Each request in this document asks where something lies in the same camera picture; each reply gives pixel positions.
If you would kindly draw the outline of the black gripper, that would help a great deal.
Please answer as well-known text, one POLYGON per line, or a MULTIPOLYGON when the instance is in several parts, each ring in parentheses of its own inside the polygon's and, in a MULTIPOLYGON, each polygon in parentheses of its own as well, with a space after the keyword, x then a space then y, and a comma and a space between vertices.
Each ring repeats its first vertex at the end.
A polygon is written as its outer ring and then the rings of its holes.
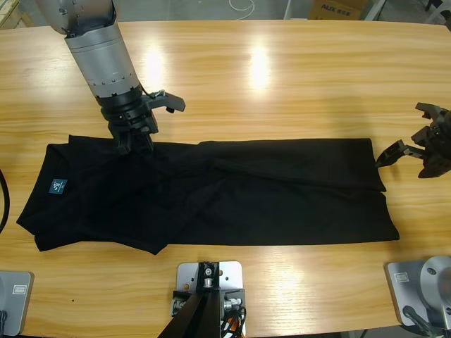
POLYGON ((403 156, 411 156, 423 161, 423 169, 418 174, 420 179, 440 177, 450 172, 450 112, 424 112, 422 117, 431 123, 416 132, 412 141, 424 150, 406 145, 400 139, 377 158, 377 168, 392 165, 403 156))
POLYGON ((132 87, 124 94, 114 93, 108 97, 97 97, 101 114, 108 122, 108 129, 117 143, 120 155, 127 155, 132 151, 131 134, 134 133, 139 133, 135 135, 136 152, 154 150, 149 134, 159 130, 152 110, 148 107, 149 100, 141 86, 132 87))

